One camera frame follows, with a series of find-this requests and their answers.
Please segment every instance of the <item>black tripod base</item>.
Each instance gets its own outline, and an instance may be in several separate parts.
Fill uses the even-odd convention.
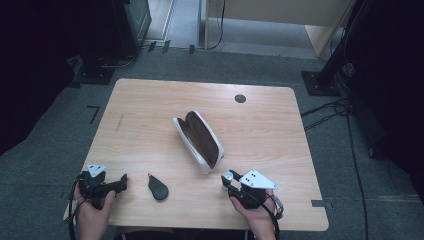
[[[109,85],[114,72],[115,68],[100,68],[99,71],[90,73],[84,66],[81,66],[72,83]]]
[[[335,96],[340,97],[340,92],[333,83],[328,86],[318,84],[319,72],[302,71],[303,82],[310,96]]]

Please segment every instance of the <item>gray carpet floor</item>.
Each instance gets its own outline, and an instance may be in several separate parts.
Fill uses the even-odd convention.
[[[338,100],[308,96],[301,71],[320,71],[325,62],[169,49],[142,50],[128,67],[116,69],[109,85],[64,89],[30,136],[0,156],[0,239],[69,239],[62,223],[66,198],[80,172],[117,79],[161,79],[285,86],[296,93],[300,112]],[[92,121],[95,109],[100,111]],[[304,126],[332,114],[322,110]],[[368,143],[350,117],[368,227],[351,152],[346,116],[307,131],[307,139],[326,203],[330,227],[324,232],[284,231],[284,239],[422,239],[424,208],[409,176],[390,160],[368,157]],[[113,232],[110,228],[105,239]]]

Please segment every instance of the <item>black cable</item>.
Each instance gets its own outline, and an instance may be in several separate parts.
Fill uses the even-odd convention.
[[[211,48],[208,48],[208,50],[214,50],[216,47],[218,47],[218,45],[221,43],[221,41],[222,41],[222,36],[224,35],[224,14],[225,14],[225,0],[224,0],[224,5],[222,6],[222,15],[221,15],[221,27],[220,27],[220,30],[221,30],[221,37],[219,38],[219,41],[218,41],[218,43],[215,45],[215,46],[213,46],[213,47],[211,47]]]
[[[266,193],[266,195],[267,195],[269,198],[273,199],[273,198],[272,198],[272,196],[271,196],[271,195],[269,195],[268,193]],[[277,208],[277,207],[278,207],[277,203],[276,203],[275,201],[273,201],[273,202],[274,202],[274,206]]]
[[[259,203],[265,209],[265,211],[268,212],[268,214],[269,214],[269,216],[272,220],[272,223],[274,224],[274,227],[275,227],[275,232],[274,232],[275,233],[275,239],[280,239],[280,232],[281,232],[280,231],[280,225],[278,225],[278,220],[277,220],[277,217],[274,216],[274,213],[271,212],[271,210],[269,210],[268,207],[265,206],[265,204],[263,202],[259,201],[252,194],[244,191],[243,189],[241,189],[240,191],[243,192],[244,194],[246,194],[247,196],[249,196],[250,198],[252,198],[253,200],[255,200],[255,202]]]
[[[359,14],[360,14],[360,13],[361,13],[361,11],[362,11],[362,8],[364,7],[365,2],[366,2],[366,0],[364,0],[364,1],[362,2],[362,5],[361,5],[361,7],[359,8],[358,13],[356,14],[355,18],[353,19],[352,23],[350,24],[350,29],[349,29],[349,31],[347,31],[347,33],[346,33],[346,39],[345,39],[344,46],[343,46],[343,56],[344,56],[344,59],[345,59],[345,64],[352,63],[352,68],[353,68],[353,69],[355,68],[355,64],[353,64],[353,61],[349,61],[349,59],[348,59],[348,57],[347,57],[347,54],[346,54],[347,43],[348,43],[348,40],[349,40],[349,34],[350,34],[351,30],[352,30],[352,26],[354,26],[354,23],[355,23],[355,22],[356,22],[356,20],[358,19],[358,16],[359,16]]]
[[[74,201],[74,192],[75,192],[75,188],[77,186],[79,177],[77,177],[74,181],[74,183],[72,184],[72,190],[69,194],[69,204],[68,204],[68,217],[65,219],[65,221],[68,221],[68,230],[69,230],[69,236],[71,238],[71,240],[75,240],[75,230],[74,230],[74,216],[75,214],[72,212],[72,206],[73,206],[73,201]]]
[[[321,110],[321,109],[324,109],[324,108],[329,108],[329,107],[332,107],[334,109],[334,112],[335,113],[334,114],[331,114],[329,116],[323,117],[320,120],[316,121],[315,123],[313,123],[313,124],[311,124],[311,125],[309,125],[307,127],[304,127],[305,131],[312,129],[312,128],[320,125],[321,123],[323,123],[325,121],[330,120],[334,116],[337,116],[337,115],[346,115],[348,113],[348,111],[350,110],[351,105],[350,105],[348,99],[342,98],[342,99],[339,99],[339,100],[337,100],[335,102],[326,103],[326,104],[322,105],[321,107],[318,107],[318,108],[315,108],[315,109],[306,111],[306,112],[300,114],[300,116],[301,117],[304,117],[304,116],[307,116],[307,115],[309,115],[311,113],[314,113],[314,112],[316,112],[318,110]]]
[[[71,216],[69,216],[68,218],[66,218],[66,220],[68,220],[68,219],[70,219],[70,220],[72,220],[73,221],[73,219],[74,219],[74,217],[76,216],[76,214],[77,214],[77,211],[78,211],[78,209],[79,209],[79,207],[83,204],[83,203],[85,203],[85,202],[87,202],[87,198],[84,198],[83,199],[83,201],[80,203],[80,204],[78,204],[77,205],[77,207],[75,208],[75,210],[73,211],[73,213],[71,214]]]
[[[346,28],[343,28],[343,31],[342,31],[342,34],[341,34],[340,40],[339,40],[340,42],[342,41],[345,32],[346,32]],[[331,42],[330,42],[330,55],[331,56],[333,55],[333,40],[331,40]]]
[[[147,45],[147,46],[143,46],[143,47],[141,47],[141,49],[146,49],[146,48],[149,48],[150,47],[150,45]],[[163,48],[163,46],[155,46],[154,47],[154,49],[156,49],[156,48]],[[169,49],[173,49],[173,50],[190,50],[190,48],[185,48],[185,47],[169,47]],[[199,48],[195,48],[197,51],[207,51],[207,52],[209,52],[209,51],[211,51],[211,48],[203,48],[203,47],[199,47]]]
[[[353,157],[353,163],[355,165],[355,171],[356,171],[356,178],[358,179],[358,184],[359,184],[359,189],[361,191],[361,200],[362,200],[362,207],[364,209],[364,224],[365,224],[365,239],[368,240],[368,214],[367,214],[367,204],[365,202],[365,194],[364,194],[364,189],[362,187],[362,181],[361,181],[361,176],[359,176],[359,170],[358,170],[358,163],[356,161],[356,154],[355,154],[355,149],[354,149],[354,145],[353,145],[353,137],[352,137],[352,129],[350,127],[350,119],[349,119],[349,112],[346,114],[346,118],[347,118],[347,127],[349,130],[349,139],[350,139],[350,148],[352,150],[352,157]]]
[[[123,68],[123,67],[127,67],[128,65],[130,65],[135,59],[135,56],[133,56],[131,58],[131,60],[123,65],[116,65],[116,66],[108,66],[108,65],[101,65],[100,67],[102,68]]]

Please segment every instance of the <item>wooden table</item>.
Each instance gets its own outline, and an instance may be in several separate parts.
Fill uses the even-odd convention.
[[[235,96],[243,94],[246,102]],[[211,174],[201,173],[172,123],[198,110],[225,148]],[[324,231],[328,220],[292,89],[231,84],[118,80],[87,156],[106,165],[106,182],[127,173],[110,224],[247,229],[222,189],[221,175],[256,169],[279,185],[284,230]],[[148,173],[169,188],[163,202],[148,188]]]
[[[325,48],[331,42],[337,30],[346,25],[355,1],[229,0],[225,4],[224,17],[305,25],[315,54],[322,57]],[[209,18],[221,18],[223,2],[224,0],[206,0],[205,48],[208,48]]]

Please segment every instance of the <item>black tape mark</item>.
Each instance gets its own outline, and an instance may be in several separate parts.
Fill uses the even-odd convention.
[[[311,200],[312,207],[325,207],[324,200]]]
[[[188,50],[188,54],[193,54],[194,53],[194,45],[190,45],[190,49]]]
[[[94,119],[96,119],[97,113],[99,112],[100,106],[90,106],[88,105],[87,108],[95,108],[96,112],[94,112],[93,117],[91,118],[90,124],[93,124]]]
[[[150,43],[149,51],[148,52],[151,52],[151,51],[155,50],[155,47],[156,47],[156,41]]]
[[[171,43],[171,40],[168,40],[165,42],[165,45],[163,46],[163,49],[162,49],[162,54],[165,54],[168,52],[170,43]]]

